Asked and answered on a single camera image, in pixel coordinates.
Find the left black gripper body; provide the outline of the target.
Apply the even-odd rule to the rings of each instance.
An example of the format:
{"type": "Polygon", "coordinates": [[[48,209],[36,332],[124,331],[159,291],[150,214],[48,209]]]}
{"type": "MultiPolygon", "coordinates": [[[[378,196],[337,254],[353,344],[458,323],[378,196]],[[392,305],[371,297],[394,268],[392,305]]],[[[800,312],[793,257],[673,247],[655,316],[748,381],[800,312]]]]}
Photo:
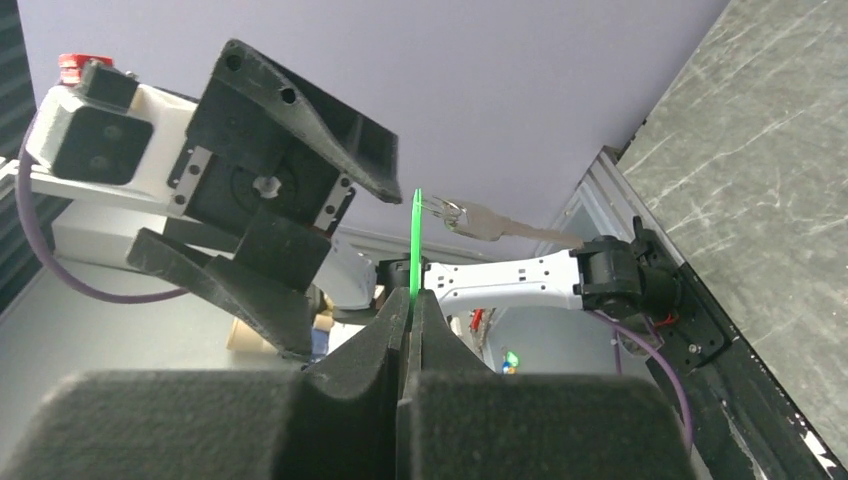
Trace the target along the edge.
{"type": "MultiPolygon", "coordinates": [[[[186,141],[184,152],[178,157],[167,184],[172,188],[167,212],[171,216],[186,216],[190,206],[200,204],[200,190],[211,185],[209,173],[220,158],[211,151],[186,141]]],[[[226,174],[229,198],[238,211],[252,217],[256,209],[264,203],[276,206],[294,207],[304,205],[297,198],[300,184],[295,180],[294,171],[284,161],[271,162],[275,168],[269,175],[259,175],[234,163],[227,167],[226,174]]],[[[332,235],[346,213],[356,194],[352,179],[346,173],[339,173],[332,188],[328,190],[326,201],[312,221],[314,226],[332,235]]]]}

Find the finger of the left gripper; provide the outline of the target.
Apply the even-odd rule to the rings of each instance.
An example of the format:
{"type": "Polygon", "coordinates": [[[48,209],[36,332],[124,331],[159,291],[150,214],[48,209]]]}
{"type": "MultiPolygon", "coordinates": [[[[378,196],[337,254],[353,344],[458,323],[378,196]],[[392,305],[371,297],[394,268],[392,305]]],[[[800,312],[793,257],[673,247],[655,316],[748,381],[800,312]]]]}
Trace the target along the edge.
{"type": "Polygon", "coordinates": [[[313,318],[306,290],[330,247],[321,231],[260,211],[231,259],[144,228],[126,260],[244,321],[282,356],[306,360],[313,318]]]}
{"type": "Polygon", "coordinates": [[[395,133],[247,43],[227,41],[205,88],[206,150],[267,175],[294,141],[380,201],[402,203],[395,133]]]}

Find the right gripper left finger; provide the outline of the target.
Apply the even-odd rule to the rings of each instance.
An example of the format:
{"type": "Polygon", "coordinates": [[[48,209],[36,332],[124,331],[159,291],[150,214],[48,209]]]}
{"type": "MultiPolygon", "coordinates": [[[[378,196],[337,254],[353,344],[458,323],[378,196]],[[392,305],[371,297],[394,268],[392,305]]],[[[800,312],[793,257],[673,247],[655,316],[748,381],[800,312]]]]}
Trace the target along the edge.
{"type": "Polygon", "coordinates": [[[410,294],[305,370],[105,371],[39,409],[5,479],[391,479],[410,294]]]}

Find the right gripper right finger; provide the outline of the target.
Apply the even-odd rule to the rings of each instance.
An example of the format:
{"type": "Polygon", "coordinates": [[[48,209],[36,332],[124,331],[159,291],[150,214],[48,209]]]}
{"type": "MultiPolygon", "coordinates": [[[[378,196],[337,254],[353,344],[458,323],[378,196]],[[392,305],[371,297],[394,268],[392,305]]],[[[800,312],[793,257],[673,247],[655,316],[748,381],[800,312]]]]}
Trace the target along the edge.
{"type": "Polygon", "coordinates": [[[401,479],[692,479],[670,401],[633,376],[502,375],[421,291],[397,407],[401,479]]]}

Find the green key tag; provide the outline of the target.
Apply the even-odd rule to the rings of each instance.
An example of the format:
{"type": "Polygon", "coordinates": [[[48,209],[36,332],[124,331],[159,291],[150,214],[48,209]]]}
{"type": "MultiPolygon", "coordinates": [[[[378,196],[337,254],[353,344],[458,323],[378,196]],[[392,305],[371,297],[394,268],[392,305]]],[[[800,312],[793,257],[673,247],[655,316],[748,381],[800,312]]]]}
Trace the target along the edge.
{"type": "Polygon", "coordinates": [[[409,273],[409,289],[410,289],[410,309],[414,308],[416,303],[421,283],[422,283],[422,253],[421,253],[421,225],[422,225],[422,191],[417,188],[414,191],[412,198],[411,216],[410,216],[410,273],[409,273]]]}

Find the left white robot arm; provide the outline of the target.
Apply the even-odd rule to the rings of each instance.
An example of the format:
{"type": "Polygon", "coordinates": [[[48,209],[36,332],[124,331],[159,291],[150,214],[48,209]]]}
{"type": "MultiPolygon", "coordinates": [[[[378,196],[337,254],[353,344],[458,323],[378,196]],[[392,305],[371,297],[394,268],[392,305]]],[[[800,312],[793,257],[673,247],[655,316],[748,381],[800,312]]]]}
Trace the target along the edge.
{"type": "MultiPolygon", "coordinates": [[[[167,183],[180,215],[235,235],[232,258],[212,257],[142,230],[128,263],[250,323],[278,348],[296,326],[259,309],[258,292],[315,286],[339,309],[365,310],[388,275],[332,236],[361,186],[402,200],[397,136],[247,43],[223,47],[186,128],[185,150],[167,183]]],[[[409,263],[412,293],[435,294],[446,314],[475,307],[544,305],[600,311],[612,318],[674,313],[682,288],[659,242],[637,227],[632,242],[584,241],[535,229],[480,205],[441,200],[436,215],[455,233],[480,239],[524,236],[555,242],[547,256],[470,266],[409,263]]]]}

